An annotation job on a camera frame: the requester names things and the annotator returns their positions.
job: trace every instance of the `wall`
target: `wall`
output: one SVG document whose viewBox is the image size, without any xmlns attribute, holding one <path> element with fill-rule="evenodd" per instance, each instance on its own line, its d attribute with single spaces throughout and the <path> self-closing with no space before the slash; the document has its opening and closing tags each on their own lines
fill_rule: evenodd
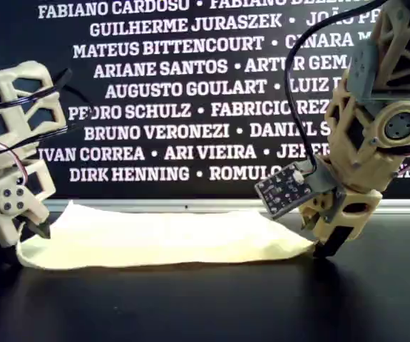
<svg viewBox="0 0 410 342">
<path fill-rule="evenodd" d="M 0 68 L 26 60 L 96 106 L 83 130 L 41 145 L 55 198 L 251 199 L 258 179 L 304 148 L 282 86 L 305 29 L 365 1 L 4 1 Z M 378 10 L 330 26 L 299 53 L 292 88 L 314 150 L 327 152 L 324 112 Z M 70 121 L 83 103 L 63 94 Z M 410 173 L 386 198 L 410 199 Z"/>
</svg>

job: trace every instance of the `robotic arm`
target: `robotic arm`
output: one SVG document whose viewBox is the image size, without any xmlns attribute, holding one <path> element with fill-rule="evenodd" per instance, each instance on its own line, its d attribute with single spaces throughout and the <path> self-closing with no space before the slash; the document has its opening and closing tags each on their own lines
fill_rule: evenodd
<svg viewBox="0 0 410 342">
<path fill-rule="evenodd" d="M 356 239 L 410 157 L 410 1 L 389 0 L 334 89 L 329 155 L 294 162 L 255 185 L 273 219 L 299 207 L 315 257 Z"/>
<path fill-rule="evenodd" d="M 408 164 L 400 170 L 410 158 L 410 0 L 373 0 L 365 6 L 375 8 L 382 2 L 370 39 L 355 49 L 325 115 L 331 128 L 330 154 L 312 154 L 291 106 L 309 159 L 255 185 L 273 219 L 299 208 L 303 228 L 317 238 L 316 257 L 334 255 L 345 241 L 357 238 L 381 193 L 410 168 Z M 293 60 L 296 51 L 287 60 Z M 20 224 L 49 236 L 49 213 L 42 201 L 55 187 L 44 161 L 32 159 L 38 140 L 29 139 L 66 127 L 57 91 L 19 105 L 6 104 L 51 87 L 48 70 L 37 62 L 0 71 L 0 150 L 4 151 L 0 153 L 0 259 L 4 262 L 13 261 L 7 260 L 6 252 L 17 243 Z"/>
<path fill-rule="evenodd" d="M 48 70 L 33 61 L 0 71 L 0 103 L 7 103 L 50 88 Z M 0 110 L 0 150 L 66 126 L 66 119 L 54 92 L 35 102 Z M 0 261 L 16 262 L 14 247 L 19 226 L 49 238 L 49 211 L 42 203 L 55 191 L 43 160 L 31 159 L 38 142 L 0 153 Z"/>
</svg>

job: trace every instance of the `black backdrop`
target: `black backdrop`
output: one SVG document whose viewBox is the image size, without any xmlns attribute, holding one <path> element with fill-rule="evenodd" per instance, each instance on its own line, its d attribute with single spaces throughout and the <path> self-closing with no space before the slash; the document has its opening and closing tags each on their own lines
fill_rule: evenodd
<svg viewBox="0 0 410 342">
<path fill-rule="evenodd" d="M 288 136 L 288 132 L 282 133 L 281 136 L 277 137 L 255 136 L 258 133 L 260 135 L 261 132 L 269 133 L 270 128 L 275 130 L 275 123 L 284 123 L 287 127 L 292 124 L 292 119 L 288 115 L 287 105 L 285 104 L 284 90 L 282 87 L 280 89 L 275 88 L 276 83 L 282 84 L 282 59 L 285 59 L 287 56 L 288 46 L 293 44 L 296 35 L 301 34 L 308 27 L 313 13 L 322 12 L 321 16 L 323 16 L 324 12 L 331 14 L 333 11 L 343 11 L 360 6 L 365 1 L 334 0 L 325 3 L 325 0 L 131 0 L 129 2 L 133 9 L 136 9 L 137 5 L 140 4 L 145 4 L 144 7 L 146 9 L 146 4 L 157 6 L 170 4 L 174 7 L 174 4 L 180 3 L 188 7 L 188 10 L 141 13 L 143 10 L 138 8 L 139 13 L 115 14 L 112 13 L 112 1 L 107 1 L 108 14 L 105 16 L 40 19 L 39 17 L 42 15 L 46 16 L 49 14 L 53 16 L 54 14 L 59 14 L 58 7 L 54 5 L 64 3 L 53 0 L 0 1 L 0 69 L 27 60 L 35 60 L 46 65 L 51 74 L 58 73 L 65 67 L 71 67 L 73 69 L 71 85 L 84 92 L 92 99 L 96 106 L 118 106 L 114 108 L 120 108 L 122 112 L 122 118 L 120 119 L 92 120 L 90 123 L 86 123 L 86 130 L 78 130 L 41 144 L 41 156 L 48 160 L 48 166 L 56 183 L 57 193 L 55 198 L 255 198 L 253 185 L 256 180 L 238 179 L 244 176 L 245 171 L 249 172 L 247 175 L 250 177 L 260 178 L 263 177 L 264 173 L 257 173 L 254 170 L 265 170 L 265 174 L 267 174 L 270 173 L 270 170 L 275 165 L 286 165 L 293 160 L 302 159 L 302 156 L 298 155 L 302 142 L 297 136 Z M 251 2 L 254 6 L 239 6 L 244 4 L 250 5 Z M 262 6 L 262 3 L 270 2 L 274 2 L 275 5 Z M 211 8 L 212 4 L 218 6 L 219 4 L 225 5 L 226 3 L 235 5 L 235 8 Z M 79 4 L 79 2 L 70 0 L 69 5 L 66 7 L 67 11 L 72 7 L 76 9 L 76 4 Z M 100 4 L 99 6 L 101 9 L 105 8 L 105 4 Z M 313 143 L 317 144 L 317 147 L 320 147 L 320 151 L 324 147 L 320 144 L 324 144 L 327 141 L 327 128 L 323 123 L 323 110 L 324 105 L 332 95 L 331 90 L 333 89 L 334 78 L 340 76 L 344 67 L 348 64 L 349 57 L 352 54 L 352 46 L 358 43 L 359 39 L 363 38 L 371 30 L 374 25 L 375 15 L 377 15 L 377 12 L 369 16 L 355 18 L 351 24 L 342 23 L 324 29 L 321 31 L 323 35 L 315 37 L 316 41 L 310 41 L 299 54 L 302 57 L 299 61 L 304 60 L 304 67 L 301 64 L 298 65 L 299 70 L 293 73 L 294 87 L 298 87 L 300 84 L 304 86 L 309 84 L 311 88 L 308 92 L 299 91 L 295 96 L 297 100 L 302 100 L 301 103 L 303 105 L 307 104 L 307 108 L 302 109 L 302 112 L 307 111 L 307 113 L 302 114 L 302 119 L 305 122 L 309 122 L 310 132 L 313 134 L 310 139 Z M 214 19 L 200 20 L 200 22 L 218 21 L 223 23 L 225 29 L 227 29 L 222 30 L 214 27 L 210 31 L 192 31 L 193 24 L 196 18 L 199 17 L 214 17 Z M 151 21 L 146 22 L 147 24 L 144 25 L 152 27 L 152 21 L 155 19 L 181 19 L 175 22 L 183 22 L 185 28 L 183 27 L 182 32 L 176 33 L 143 33 L 119 36 L 97 36 L 98 32 L 95 28 L 99 23 L 124 22 L 124 28 L 126 29 L 130 21 Z M 235 25 L 235 22 L 239 25 L 236 29 L 232 27 L 232 25 Z M 239 51 L 208 52 L 191 52 L 193 47 L 188 46 L 188 44 L 200 38 L 210 41 L 210 38 L 222 37 L 226 38 L 220 40 L 222 48 L 229 44 L 231 45 L 231 40 L 233 42 L 246 41 L 251 44 L 249 46 L 243 44 L 242 49 Z M 184 48 L 185 51 L 171 50 L 172 52 L 182 53 L 149 54 L 148 48 L 150 43 L 146 42 L 168 40 L 182 40 L 182 42 L 177 44 L 182 44 L 179 47 Z M 132 56 L 92 57 L 90 45 L 127 42 L 132 44 Z M 88 58 L 74 58 L 76 57 L 74 55 L 74 46 L 80 45 L 86 45 L 83 50 L 84 52 L 80 52 L 82 53 L 81 57 L 86 55 Z M 213 64 L 212 60 L 219 61 L 217 69 L 224 71 L 224 73 L 212 73 L 216 70 L 211 68 L 210 70 L 205 70 L 204 73 L 195 70 L 194 74 L 188 75 L 187 71 L 183 72 L 183 74 L 178 74 L 181 68 L 173 68 L 173 62 L 175 61 L 208 61 L 208 65 L 211 66 Z M 266 66 L 269 69 L 263 70 L 255 67 L 255 65 L 264 61 L 268 63 Z M 154 62 L 152 72 L 155 75 L 94 78 L 98 65 L 105 68 L 106 64 L 122 63 L 125 65 L 126 63 L 140 62 Z M 223 95 L 222 92 L 214 95 L 194 95 L 187 92 L 188 89 L 193 91 L 194 85 L 197 82 L 203 82 L 201 83 L 202 87 L 208 87 L 210 81 L 228 81 L 229 88 L 233 89 L 236 80 L 243 85 L 247 80 L 258 80 L 256 81 L 256 91 L 250 90 L 250 93 L 238 91 L 232 95 Z M 111 90 L 109 88 L 110 85 L 174 82 L 180 83 L 183 87 L 182 93 L 175 96 L 140 97 L 131 94 L 131 96 L 126 96 L 125 98 L 106 98 L 107 92 L 109 93 Z M 232 103 L 242 101 L 250 101 L 253 105 L 256 101 L 268 101 L 266 102 L 267 105 L 273 104 L 274 101 L 280 101 L 281 106 L 276 107 L 280 109 L 275 108 L 272 113 L 274 115 L 236 116 L 235 114 L 238 113 L 237 109 L 219 111 L 213 108 L 218 108 L 221 105 L 212 105 L 212 103 L 229 103 L 229 105 L 232 105 Z M 176 103 L 179 108 L 182 106 L 181 103 L 189 103 L 190 117 L 144 119 L 124 117 L 127 105 L 154 103 Z M 76 112 L 75 107 L 83 105 L 75 98 L 69 97 L 66 94 L 61 96 L 61 104 L 68 119 L 71 113 Z M 213 116 L 218 113 L 224 113 L 227 116 Z M 246 109 L 244 113 L 250 113 L 250 110 Z M 202 139 L 165 139 L 163 134 L 165 134 L 166 130 L 172 128 L 161 128 L 159 126 L 176 126 L 182 134 L 186 134 L 186 130 L 190 128 L 190 125 L 203 124 L 214 124 L 214 126 L 207 128 L 207 133 L 214 132 L 214 135 Z M 227 132 L 222 129 L 224 125 L 227 125 Z M 101 129 L 105 129 L 105 126 L 138 126 L 139 128 L 131 129 L 133 132 L 139 129 L 140 137 L 133 140 L 89 140 L 90 134 L 95 132 L 92 127 L 97 126 L 101 127 Z M 148 133 L 156 129 L 160 129 L 158 131 L 159 135 L 157 137 L 155 135 L 149 137 Z M 190 156 L 192 156 L 192 159 L 171 160 L 171 157 L 174 157 L 174 155 L 169 154 L 170 159 L 166 160 L 165 153 L 168 147 L 170 146 L 169 152 L 172 152 L 177 145 L 190 146 L 185 148 L 187 151 L 191 151 L 192 154 Z M 198 145 L 241 145 L 242 147 L 240 148 L 244 150 L 246 157 L 256 156 L 256 158 L 211 159 L 209 155 L 200 155 L 200 151 L 205 152 L 209 148 L 198 147 Z M 143 151 L 144 160 L 131 160 L 127 157 L 126 160 L 119 161 L 87 161 L 86 151 L 88 150 L 86 148 L 92 147 L 94 147 L 94 153 L 97 153 L 96 157 L 98 157 L 98 153 L 103 152 L 100 147 L 140 147 Z M 66 148 L 74 148 L 75 150 L 73 151 L 76 152 L 76 155 L 67 155 Z M 66 157 L 62 158 L 60 152 L 64 152 Z M 249 170 L 250 166 L 257 166 L 252 170 L 252 174 L 251 170 Z M 106 173 L 101 173 L 101 175 L 107 175 L 108 179 L 105 180 L 103 178 L 97 182 L 76 181 L 73 179 L 77 174 L 72 169 L 84 167 L 88 169 L 93 168 L 94 170 L 96 168 L 101 168 L 101 170 L 107 168 Z M 122 181 L 114 182 L 112 180 L 112 177 L 115 177 L 112 171 L 113 167 L 127 168 L 126 171 L 131 176 Z M 173 178 L 156 182 L 152 180 L 143 181 L 143 178 L 139 178 L 140 172 L 148 172 L 152 176 L 155 172 L 153 167 L 168 167 L 170 168 L 170 174 L 174 173 L 174 167 L 184 167 L 183 173 L 179 175 L 182 175 L 187 180 L 174 180 Z M 239 169 L 233 170 L 232 167 L 239 167 Z M 220 180 L 211 180 L 212 178 L 219 178 L 219 175 L 221 176 Z M 394 181 L 387 190 L 385 197 L 410 199 L 410 175 L 407 177 L 409 178 Z"/>
</svg>

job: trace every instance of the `printed name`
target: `printed name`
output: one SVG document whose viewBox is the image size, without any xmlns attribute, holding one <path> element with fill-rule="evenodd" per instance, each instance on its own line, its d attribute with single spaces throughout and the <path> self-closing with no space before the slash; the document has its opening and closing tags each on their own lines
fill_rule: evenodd
<svg viewBox="0 0 410 342">
<path fill-rule="evenodd" d="M 39 19 L 187 11 L 190 0 L 99 1 L 85 4 L 38 5 Z"/>
<path fill-rule="evenodd" d="M 168 146 L 164 160 L 257 159 L 253 145 L 176 145 Z"/>
<path fill-rule="evenodd" d="M 325 114 L 330 99 L 296 100 L 299 114 Z M 287 100 L 282 101 L 242 101 L 213 102 L 211 116 L 271 116 L 290 115 L 291 110 Z"/>
<path fill-rule="evenodd" d="M 230 124 L 93 126 L 84 128 L 84 140 L 138 140 L 142 137 L 156 140 L 230 138 Z"/>
<path fill-rule="evenodd" d="M 73 58 L 156 56 L 179 53 L 260 51 L 264 36 L 188 38 L 73 45 Z"/>
<path fill-rule="evenodd" d="M 264 94 L 266 79 L 236 81 L 190 81 L 163 83 L 110 84 L 105 98 L 170 98 L 179 96 L 216 96 Z"/>
<path fill-rule="evenodd" d="M 226 59 L 196 61 L 134 62 L 98 64 L 94 78 L 127 78 L 150 76 L 181 76 L 223 74 L 228 71 Z"/>
<path fill-rule="evenodd" d="M 182 167 L 72 167 L 70 182 L 186 182 L 189 168 Z"/>
<path fill-rule="evenodd" d="M 251 138 L 277 138 L 277 137 L 298 137 L 299 132 L 294 122 L 284 123 L 250 123 Z M 312 121 L 303 122 L 306 134 L 315 137 L 318 134 Z M 331 133 L 326 121 L 322 121 L 319 127 L 320 135 L 328 136 Z"/>
</svg>

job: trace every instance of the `fabric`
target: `fabric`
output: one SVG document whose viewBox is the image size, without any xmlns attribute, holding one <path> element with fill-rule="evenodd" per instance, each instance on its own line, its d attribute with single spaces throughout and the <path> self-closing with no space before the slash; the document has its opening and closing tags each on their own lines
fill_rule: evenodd
<svg viewBox="0 0 410 342">
<path fill-rule="evenodd" d="M 242 263 L 298 256 L 313 243 L 256 211 L 129 214 L 70 202 L 51 239 L 19 242 L 26 267 L 131 267 L 187 262 Z"/>
</svg>

